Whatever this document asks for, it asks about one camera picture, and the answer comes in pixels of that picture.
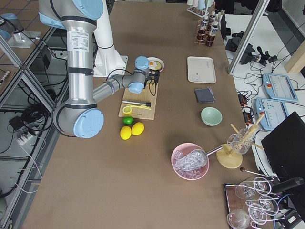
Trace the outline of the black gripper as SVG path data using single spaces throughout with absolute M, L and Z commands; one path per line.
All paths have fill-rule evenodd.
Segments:
M 146 86 L 150 81 L 153 81 L 155 84 L 158 84 L 160 77 L 160 71 L 159 70 L 149 70 L 148 76 L 145 78 L 144 85 Z

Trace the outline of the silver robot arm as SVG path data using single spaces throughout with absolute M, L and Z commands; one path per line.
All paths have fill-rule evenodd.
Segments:
M 53 110 L 54 126 L 75 137 L 94 137 L 104 123 L 97 103 L 121 88 L 141 93 L 152 77 L 149 61 L 139 56 L 132 74 L 118 74 L 125 62 L 114 47 L 103 0 L 41 0 L 39 16 L 67 32 L 69 98 Z
M 30 48 L 39 31 L 27 31 L 13 13 L 5 13 L 0 16 L 0 35 L 12 48 Z

